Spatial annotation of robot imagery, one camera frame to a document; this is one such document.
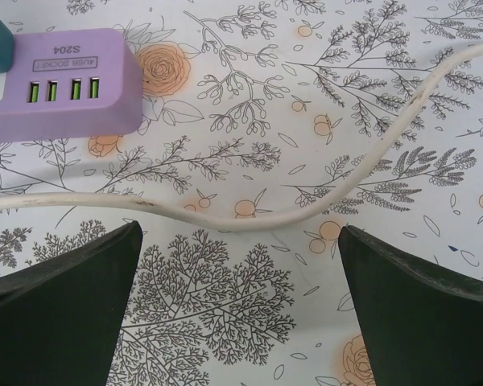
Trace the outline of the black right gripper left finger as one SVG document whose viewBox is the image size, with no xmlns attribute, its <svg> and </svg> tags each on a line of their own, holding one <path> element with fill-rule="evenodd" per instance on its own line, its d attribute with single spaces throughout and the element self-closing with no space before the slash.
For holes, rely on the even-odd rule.
<svg viewBox="0 0 483 386">
<path fill-rule="evenodd" d="M 0 277 L 0 385 L 104 385 L 142 247 L 133 221 Z"/>
</svg>

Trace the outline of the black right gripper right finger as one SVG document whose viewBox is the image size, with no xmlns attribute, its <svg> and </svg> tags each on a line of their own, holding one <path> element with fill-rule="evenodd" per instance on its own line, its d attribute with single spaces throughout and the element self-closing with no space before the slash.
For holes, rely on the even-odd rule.
<svg viewBox="0 0 483 386">
<path fill-rule="evenodd" d="M 483 385 L 483 281 L 354 226 L 341 261 L 379 385 Z"/>
</svg>

